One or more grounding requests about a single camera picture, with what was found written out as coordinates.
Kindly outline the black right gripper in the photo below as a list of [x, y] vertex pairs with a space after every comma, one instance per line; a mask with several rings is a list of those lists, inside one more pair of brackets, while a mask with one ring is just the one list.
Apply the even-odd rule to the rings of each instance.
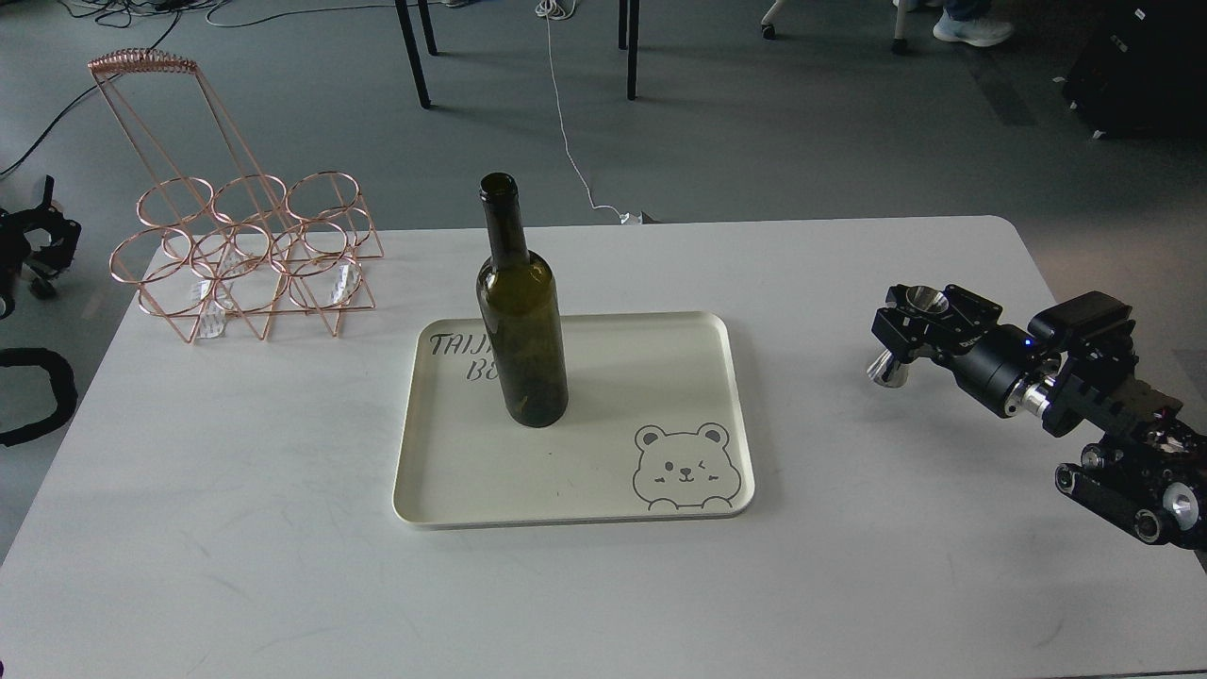
[[[949, 312], [961, 334], [952, 349], [935, 352], [928, 332]], [[1022, 411], [1042, 417], [1060, 359], [1039, 336], [999, 320], [1001, 305], [969, 289], [898, 283], [888, 289], [887, 306], [876, 310], [871, 335], [900, 364], [934, 357], [962, 391], [1001, 418]]]

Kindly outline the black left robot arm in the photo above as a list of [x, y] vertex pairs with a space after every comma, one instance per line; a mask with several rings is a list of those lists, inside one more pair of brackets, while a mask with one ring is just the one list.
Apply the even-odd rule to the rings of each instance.
[[25, 270], [31, 273], [29, 289], [39, 300], [56, 298], [52, 280], [72, 267], [82, 226], [69, 219], [53, 201], [56, 178], [43, 177], [37, 206], [2, 210], [1, 218], [1, 318], [16, 310], [16, 287]]

